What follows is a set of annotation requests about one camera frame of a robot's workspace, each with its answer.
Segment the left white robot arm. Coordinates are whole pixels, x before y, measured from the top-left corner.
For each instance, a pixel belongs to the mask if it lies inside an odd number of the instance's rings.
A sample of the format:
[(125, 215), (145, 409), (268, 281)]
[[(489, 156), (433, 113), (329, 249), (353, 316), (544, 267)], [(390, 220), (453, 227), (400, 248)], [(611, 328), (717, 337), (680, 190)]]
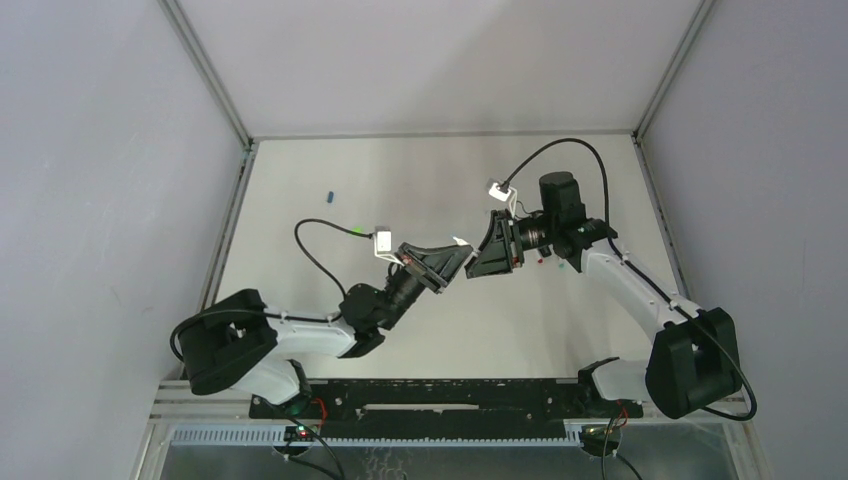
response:
[(325, 318), (274, 309), (256, 289), (243, 289), (183, 320), (169, 346), (182, 362), (193, 394), (237, 390), (272, 405), (311, 394), (302, 355), (360, 358), (380, 346), (385, 332), (426, 291), (441, 293), (475, 250), (467, 244), (420, 248), (402, 244), (397, 270), (383, 288), (360, 283)]

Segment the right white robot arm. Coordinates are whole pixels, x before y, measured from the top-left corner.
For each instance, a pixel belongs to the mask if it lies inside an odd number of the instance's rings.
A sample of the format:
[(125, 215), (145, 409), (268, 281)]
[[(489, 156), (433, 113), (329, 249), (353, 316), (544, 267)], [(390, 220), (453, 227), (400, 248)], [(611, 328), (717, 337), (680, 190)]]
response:
[(581, 369), (578, 378), (593, 397), (650, 402), (679, 419), (711, 412), (713, 403), (750, 388), (739, 365), (735, 324), (725, 310), (706, 310), (661, 286), (616, 245), (617, 233), (605, 220), (587, 216), (571, 173), (545, 174), (539, 189), (541, 210), (519, 218), (516, 189), (489, 183), (488, 195), (506, 207), (491, 211), (466, 276), (510, 274), (524, 265), (527, 252), (549, 250), (603, 287), (644, 332), (651, 352), (645, 361), (610, 357)]

